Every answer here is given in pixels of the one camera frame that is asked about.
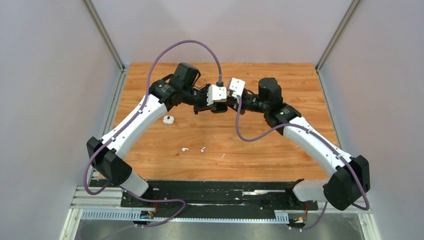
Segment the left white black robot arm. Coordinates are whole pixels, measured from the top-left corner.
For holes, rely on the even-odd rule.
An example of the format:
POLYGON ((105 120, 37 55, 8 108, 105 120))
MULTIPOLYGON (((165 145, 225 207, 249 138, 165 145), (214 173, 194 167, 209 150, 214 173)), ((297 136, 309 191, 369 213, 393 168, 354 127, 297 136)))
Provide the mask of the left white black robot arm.
POLYGON ((198 68, 182 62, 171 73, 147 84, 147 92, 138 105, 111 131, 100 139, 91 137, 87 143, 88 166, 134 197, 140 206, 149 206, 153 193, 148 182, 125 162, 125 157, 136 141, 158 119, 180 104, 193 106, 196 113, 217 110, 227 100, 227 88, 218 76, 215 84, 196 87, 201 76, 198 68))

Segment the white earbud charging case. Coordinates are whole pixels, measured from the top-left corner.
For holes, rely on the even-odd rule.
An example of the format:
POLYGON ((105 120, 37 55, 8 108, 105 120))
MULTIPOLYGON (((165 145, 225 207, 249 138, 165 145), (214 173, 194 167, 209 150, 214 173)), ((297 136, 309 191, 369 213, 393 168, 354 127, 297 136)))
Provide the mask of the white earbud charging case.
POLYGON ((164 116, 162 122, 166 125, 173 125, 175 122, 175 118, 171 115, 164 116))

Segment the black earbud charging case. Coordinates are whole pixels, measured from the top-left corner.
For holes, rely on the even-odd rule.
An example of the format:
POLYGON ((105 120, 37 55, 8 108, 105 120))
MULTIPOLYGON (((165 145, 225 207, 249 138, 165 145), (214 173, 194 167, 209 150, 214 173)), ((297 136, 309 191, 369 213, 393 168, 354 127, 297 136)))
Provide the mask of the black earbud charging case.
POLYGON ((214 114, 225 113, 228 111, 228 106, 224 102, 215 102, 210 111, 214 114))

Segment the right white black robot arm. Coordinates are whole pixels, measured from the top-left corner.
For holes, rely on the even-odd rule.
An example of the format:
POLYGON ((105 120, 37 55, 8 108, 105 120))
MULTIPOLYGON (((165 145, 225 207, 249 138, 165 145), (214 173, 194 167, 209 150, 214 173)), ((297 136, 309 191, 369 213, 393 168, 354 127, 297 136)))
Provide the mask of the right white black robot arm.
POLYGON ((232 78, 228 84, 228 105, 236 110, 236 121, 245 111, 262 113, 270 130, 250 141, 257 141, 272 131, 290 139, 312 157, 325 171, 323 180, 298 180, 285 195, 286 204, 298 209, 307 201, 328 202, 340 211, 353 206, 368 211, 371 206, 366 193, 370 190, 368 160, 336 147, 323 137, 301 113, 285 103, 282 88, 273 77, 258 82, 258 93, 245 88, 245 81, 232 78))

